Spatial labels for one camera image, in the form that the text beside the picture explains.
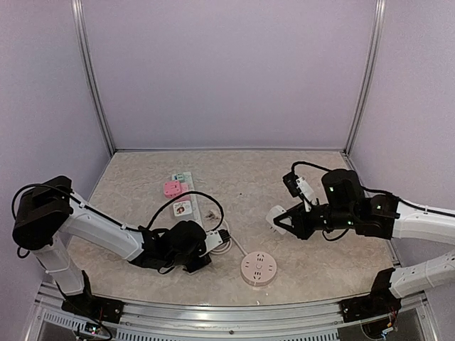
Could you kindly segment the white multicolour power strip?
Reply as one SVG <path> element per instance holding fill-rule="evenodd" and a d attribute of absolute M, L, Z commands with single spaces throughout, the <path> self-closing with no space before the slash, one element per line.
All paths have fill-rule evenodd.
<path fill-rule="evenodd" d="M 192 173 L 191 172 L 182 172 L 182 173 L 186 174 L 186 182 L 181 182 L 183 193 L 188 192 L 188 191 L 195 191 L 196 189 L 194 186 Z M 174 173 L 171 175 L 172 180 L 175 180 L 176 174 L 177 173 Z M 199 209 L 199 205 L 198 205 L 198 198 L 196 197 L 196 195 L 195 194 L 185 195 L 184 197 L 178 199 L 176 202 L 180 202 L 180 201 L 184 201 L 184 200 L 191 201 L 191 204 L 193 207 L 193 214 L 191 216 L 187 216 L 187 217 L 175 218 L 173 215 L 173 209 L 172 209 L 172 205 L 171 205 L 171 208 L 170 208 L 171 217 L 175 221 L 193 220 L 193 221 L 197 222 L 201 227 L 203 227 L 203 221 L 202 221 L 202 217 L 201 217 L 201 213 L 200 213 L 200 209 Z"/>

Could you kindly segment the white cube socket adapter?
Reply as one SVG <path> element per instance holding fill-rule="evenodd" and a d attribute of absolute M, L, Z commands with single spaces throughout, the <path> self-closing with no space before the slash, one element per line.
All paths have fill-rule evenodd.
<path fill-rule="evenodd" d="M 193 214 L 193 207 L 190 200 L 175 202 L 172 204 L 172 209 L 175 218 L 187 217 Z"/>

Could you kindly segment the round pink power socket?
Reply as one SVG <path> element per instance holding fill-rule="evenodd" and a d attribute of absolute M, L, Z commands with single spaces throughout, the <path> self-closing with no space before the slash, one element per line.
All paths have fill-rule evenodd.
<path fill-rule="evenodd" d="M 244 256 L 240 273 L 251 286 L 267 286 L 277 276 L 277 263 L 267 252 L 256 251 Z"/>

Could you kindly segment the pink plug adapter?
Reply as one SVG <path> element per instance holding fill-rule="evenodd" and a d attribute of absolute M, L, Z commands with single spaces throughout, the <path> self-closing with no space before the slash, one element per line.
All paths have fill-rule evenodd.
<path fill-rule="evenodd" d="M 171 180 L 164 183 L 163 186 L 164 196 L 168 199 L 179 196 L 182 190 L 182 184 L 179 180 Z"/>

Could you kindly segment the green plug adapter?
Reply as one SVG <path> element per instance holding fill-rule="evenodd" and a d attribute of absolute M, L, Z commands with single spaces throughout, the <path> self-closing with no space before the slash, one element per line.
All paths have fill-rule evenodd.
<path fill-rule="evenodd" d="M 180 182 L 186 182 L 186 174 L 185 173 L 178 173 L 175 176 L 175 179 Z"/>

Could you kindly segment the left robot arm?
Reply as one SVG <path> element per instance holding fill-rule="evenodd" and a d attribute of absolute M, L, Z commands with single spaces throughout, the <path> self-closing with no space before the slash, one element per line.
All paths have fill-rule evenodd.
<path fill-rule="evenodd" d="M 59 238 L 65 232 L 107 249 L 128 263 L 167 274 L 177 266 L 193 273 L 210 263 L 209 253 L 224 240 L 217 230 L 180 221 L 170 229 L 129 227 L 87 204 L 60 175 L 19 189 L 11 201 L 12 237 L 32 253 L 56 282 L 62 309 L 96 323 L 119 323 L 124 302 L 93 294 L 88 275 L 71 259 Z"/>

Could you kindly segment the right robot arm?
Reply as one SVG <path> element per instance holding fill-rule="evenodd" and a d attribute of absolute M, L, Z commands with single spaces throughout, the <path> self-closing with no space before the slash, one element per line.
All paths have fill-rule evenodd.
<path fill-rule="evenodd" d="M 454 243 L 454 211 L 408 202 L 385 190 L 361 185 L 354 170 L 323 169 L 321 183 L 327 202 L 321 204 L 304 178 L 291 170 L 282 180 L 300 203 L 285 210 L 277 205 L 266 216 L 280 234 L 290 233 L 307 240 L 320 231 L 346 234 L 354 230 L 364 237 L 379 239 L 425 239 Z M 401 300 L 454 280 L 454 253 L 404 268 L 378 272 L 370 292 L 340 301 L 346 323 L 397 313 Z"/>

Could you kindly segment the front aluminium rail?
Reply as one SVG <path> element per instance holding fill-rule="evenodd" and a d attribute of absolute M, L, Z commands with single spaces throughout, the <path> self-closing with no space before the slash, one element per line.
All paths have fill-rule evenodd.
<path fill-rule="evenodd" d="M 124 307 L 118 323 L 102 322 L 113 340 L 371 340 L 364 329 L 386 315 L 346 323 L 339 301 L 345 297 L 279 305 L 211 306 L 151 303 L 118 298 Z M 42 283 L 25 340 L 75 340 L 87 318 L 61 310 L 55 285 Z M 386 340 L 438 340 L 423 293 L 402 300 L 396 329 Z"/>

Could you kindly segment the right aluminium frame post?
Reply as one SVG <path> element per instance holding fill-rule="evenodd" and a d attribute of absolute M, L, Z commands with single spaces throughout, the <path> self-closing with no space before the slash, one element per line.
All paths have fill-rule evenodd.
<path fill-rule="evenodd" d="M 370 35 L 370 42 L 368 45 L 365 69 L 363 73 L 362 82 L 360 85 L 360 92 L 358 95 L 358 100 L 355 105 L 354 117 L 348 133 L 348 138 L 343 149 L 343 152 L 347 158 L 349 158 L 353 152 L 355 141 L 360 131 L 361 121 L 368 101 L 368 95 L 370 92 L 370 86 L 373 81 L 377 55 L 380 48 L 381 35 L 385 19 L 386 3 L 387 3 L 386 0 L 377 0 L 375 2 L 373 26 Z"/>

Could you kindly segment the aluminium frame post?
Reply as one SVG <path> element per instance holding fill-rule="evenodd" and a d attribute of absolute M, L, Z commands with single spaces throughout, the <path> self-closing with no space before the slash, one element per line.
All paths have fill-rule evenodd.
<path fill-rule="evenodd" d="M 348 133 L 348 138 L 343 149 L 343 152 L 347 158 L 349 158 L 353 152 L 355 141 L 360 131 L 361 121 L 368 101 L 368 95 L 370 92 L 370 86 L 373 81 L 377 55 L 380 48 L 381 35 L 385 19 L 386 3 L 387 3 L 386 0 L 377 0 L 375 2 L 373 26 L 370 35 L 370 42 L 368 45 L 365 69 L 363 73 L 362 82 L 360 85 L 360 92 L 358 95 L 358 100 L 355 105 L 354 117 Z"/>
<path fill-rule="evenodd" d="M 71 9 L 75 23 L 75 33 L 79 45 L 82 66 L 93 107 L 95 109 L 95 116 L 100 126 L 102 139 L 105 143 L 108 154 L 110 157 L 113 157 L 113 155 L 117 152 L 117 149 L 107 121 L 102 99 L 100 96 L 100 90 L 96 80 L 95 69 L 90 52 L 90 43 L 88 39 L 87 28 L 85 25 L 83 2 L 81 0 L 72 0 Z"/>

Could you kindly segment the left aluminium frame post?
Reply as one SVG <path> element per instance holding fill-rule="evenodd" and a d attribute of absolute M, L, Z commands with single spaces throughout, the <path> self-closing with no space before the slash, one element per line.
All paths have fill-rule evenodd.
<path fill-rule="evenodd" d="M 100 126 L 102 139 L 105 143 L 108 154 L 110 157 L 113 157 L 113 155 L 117 152 L 117 149 L 107 121 L 102 99 L 100 96 L 100 90 L 96 80 L 95 69 L 90 52 L 90 43 L 88 39 L 87 28 L 85 25 L 83 2 L 81 0 L 72 0 L 71 9 L 75 23 L 75 33 L 79 45 L 82 66 L 93 107 L 95 109 L 95 116 Z"/>

